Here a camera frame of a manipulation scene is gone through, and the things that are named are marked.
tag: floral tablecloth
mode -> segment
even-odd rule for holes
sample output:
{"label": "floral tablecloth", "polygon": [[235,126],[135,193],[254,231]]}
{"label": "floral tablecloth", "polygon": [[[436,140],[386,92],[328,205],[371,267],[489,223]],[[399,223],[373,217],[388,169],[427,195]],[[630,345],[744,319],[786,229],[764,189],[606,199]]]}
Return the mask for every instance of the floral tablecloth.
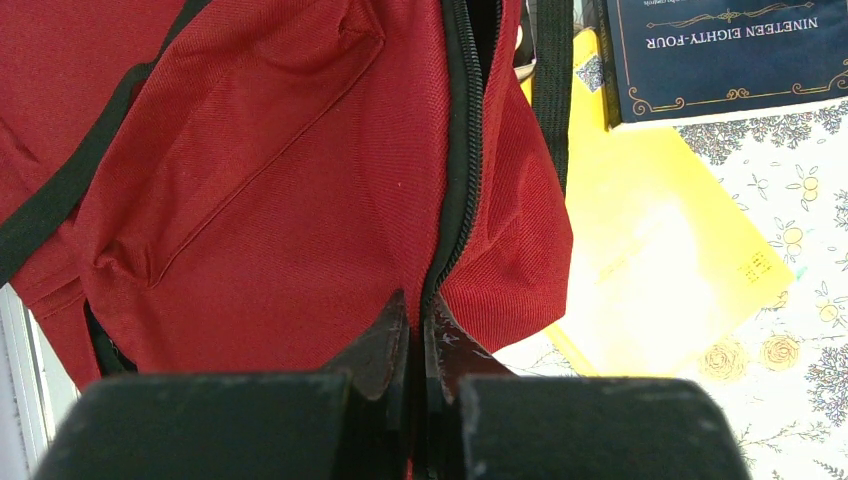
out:
{"label": "floral tablecloth", "polygon": [[[848,101],[678,131],[797,279],[681,376],[723,408],[754,479],[848,480]],[[574,375],[543,333],[495,356]]]}

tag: black zipper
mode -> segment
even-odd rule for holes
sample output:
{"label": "black zipper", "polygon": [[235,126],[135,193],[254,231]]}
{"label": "black zipper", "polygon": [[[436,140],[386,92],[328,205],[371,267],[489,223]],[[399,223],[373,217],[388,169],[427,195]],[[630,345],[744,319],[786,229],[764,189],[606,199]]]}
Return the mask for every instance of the black zipper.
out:
{"label": "black zipper", "polygon": [[[439,220],[439,241],[427,272],[421,295],[421,318],[426,318],[436,292],[459,261],[471,237],[477,215],[483,177],[483,94],[501,23],[501,0],[476,2],[494,8],[491,41],[475,40],[469,3],[473,0],[442,0],[450,78],[450,123],[448,126],[447,190]],[[478,45],[487,49],[480,52]],[[487,65],[481,67],[481,53]]]}

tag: black strap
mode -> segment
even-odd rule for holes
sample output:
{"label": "black strap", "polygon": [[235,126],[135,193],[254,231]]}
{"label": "black strap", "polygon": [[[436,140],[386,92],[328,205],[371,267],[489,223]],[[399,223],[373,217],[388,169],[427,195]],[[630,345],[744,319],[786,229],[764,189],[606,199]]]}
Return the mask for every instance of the black strap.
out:
{"label": "black strap", "polygon": [[571,63],[574,56],[573,0],[536,0],[536,73],[533,111],[560,187],[568,174],[568,117],[571,112]]}
{"label": "black strap", "polygon": [[133,88],[146,80],[168,45],[211,0],[187,0],[156,58],[132,67],[73,155],[0,225],[0,286],[53,235],[85,195],[94,173],[130,108]]}

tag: black object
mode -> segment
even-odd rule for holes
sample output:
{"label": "black object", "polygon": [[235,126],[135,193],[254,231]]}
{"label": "black object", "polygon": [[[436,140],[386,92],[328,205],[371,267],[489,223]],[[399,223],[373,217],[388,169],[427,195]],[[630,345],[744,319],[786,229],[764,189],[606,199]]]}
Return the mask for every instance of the black object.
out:
{"label": "black object", "polygon": [[106,330],[94,317],[88,302],[83,307],[85,323],[88,328],[88,336],[91,338],[91,346],[94,349],[94,358],[101,376],[116,375],[121,373],[138,373],[138,367],[123,352],[118,349],[115,342],[106,333]]}
{"label": "black object", "polygon": [[574,1],[537,0],[535,13],[536,73],[533,111],[565,194],[568,177],[568,118],[571,113],[571,75],[574,58]]}
{"label": "black object", "polygon": [[429,479],[749,478],[692,383],[516,377],[439,296],[422,355],[405,312],[396,293],[321,371],[105,380],[35,479],[403,479],[410,456]]}

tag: yellow paper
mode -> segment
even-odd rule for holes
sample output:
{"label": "yellow paper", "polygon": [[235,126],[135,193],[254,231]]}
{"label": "yellow paper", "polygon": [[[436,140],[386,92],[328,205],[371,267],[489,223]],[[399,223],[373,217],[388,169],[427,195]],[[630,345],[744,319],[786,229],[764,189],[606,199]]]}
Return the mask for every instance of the yellow paper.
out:
{"label": "yellow paper", "polygon": [[524,92],[527,101],[533,103],[533,77],[521,82],[521,91]]}
{"label": "yellow paper", "polygon": [[[574,39],[575,68],[598,54]],[[672,128],[610,133],[575,74],[564,319],[546,332],[585,375],[673,375],[778,297],[792,274]]]}

